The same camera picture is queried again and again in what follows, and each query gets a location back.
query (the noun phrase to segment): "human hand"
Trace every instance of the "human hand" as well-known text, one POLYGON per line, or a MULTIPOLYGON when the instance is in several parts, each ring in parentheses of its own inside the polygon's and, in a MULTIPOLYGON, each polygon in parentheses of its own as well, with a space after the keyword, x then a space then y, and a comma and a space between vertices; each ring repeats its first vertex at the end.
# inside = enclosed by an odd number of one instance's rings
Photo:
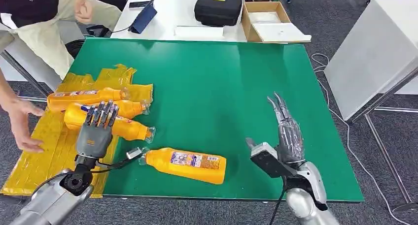
POLYGON ((87 0, 75 0, 75 18, 84 24, 88 24, 91 22, 92 14, 93 14, 93 7, 91 3, 87 0))
POLYGON ((29 135, 28 114, 42 116, 43 110, 35 107, 32 103, 25 100, 13 99, 9 101, 4 110, 9 113, 12 133, 16 139, 17 147, 23 151, 42 153, 40 147, 42 141, 32 139, 29 135))

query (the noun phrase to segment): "smartphone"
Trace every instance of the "smartphone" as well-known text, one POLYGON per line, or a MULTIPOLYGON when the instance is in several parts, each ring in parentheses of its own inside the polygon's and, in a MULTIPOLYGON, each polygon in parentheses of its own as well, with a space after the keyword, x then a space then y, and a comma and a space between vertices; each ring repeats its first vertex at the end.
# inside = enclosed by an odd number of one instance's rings
POLYGON ((134 8, 145 7, 148 3, 149 3, 149 1, 130 2, 129 3, 129 8, 134 9, 134 8))

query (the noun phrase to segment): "green tabletop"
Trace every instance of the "green tabletop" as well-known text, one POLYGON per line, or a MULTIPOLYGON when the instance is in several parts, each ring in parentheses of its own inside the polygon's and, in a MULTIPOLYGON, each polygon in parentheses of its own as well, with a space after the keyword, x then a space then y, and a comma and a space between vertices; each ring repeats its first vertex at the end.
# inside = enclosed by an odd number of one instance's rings
POLYGON ((132 83, 154 84, 150 114, 134 119, 157 131, 151 144, 121 139, 115 161, 137 146, 172 147, 224 156, 227 167, 224 183, 213 185, 134 162, 110 172, 104 195, 277 199, 281 179, 251 162, 245 143, 278 143, 267 101, 276 91, 300 124, 328 200, 364 200, 303 45, 88 39, 70 72, 97 78, 119 63, 138 70, 132 83))

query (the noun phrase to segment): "black carrying case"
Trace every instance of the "black carrying case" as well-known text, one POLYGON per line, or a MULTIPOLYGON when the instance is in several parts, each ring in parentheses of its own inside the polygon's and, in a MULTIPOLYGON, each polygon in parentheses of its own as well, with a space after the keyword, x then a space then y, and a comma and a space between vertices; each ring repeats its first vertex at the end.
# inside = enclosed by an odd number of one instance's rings
POLYGON ((195 18, 205 26, 234 26, 242 4, 243 0, 197 0, 195 18))

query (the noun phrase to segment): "orange plastic bottle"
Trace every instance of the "orange plastic bottle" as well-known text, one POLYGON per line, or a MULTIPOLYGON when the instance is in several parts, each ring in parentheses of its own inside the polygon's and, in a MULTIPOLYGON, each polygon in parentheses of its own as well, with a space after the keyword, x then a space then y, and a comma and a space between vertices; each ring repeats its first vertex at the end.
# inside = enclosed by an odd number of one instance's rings
POLYGON ((160 172, 213 184, 222 184, 225 177, 222 156, 162 148, 146 152, 145 161, 160 172))
MULTIPOLYGON (((64 122, 67 127, 71 130, 80 129, 89 109, 90 106, 88 105, 71 103, 64 114, 64 122)), ((112 134, 121 136, 126 140, 145 140, 151 143, 155 128, 149 128, 139 122, 117 116, 112 127, 112 134)))
POLYGON ((113 102, 119 106, 118 115, 124 118, 132 119, 136 115, 144 114, 148 115, 149 113, 149 103, 144 101, 141 102, 132 102, 130 100, 117 100, 113 102))
POLYGON ((101 101, 128 99, 128 90, 114 90, 104 88, 99 91, 73 91, 58 92, 48 96, 48 108, 51 111, 58 112, 66 110, 71 103, 93 104, 101 101))

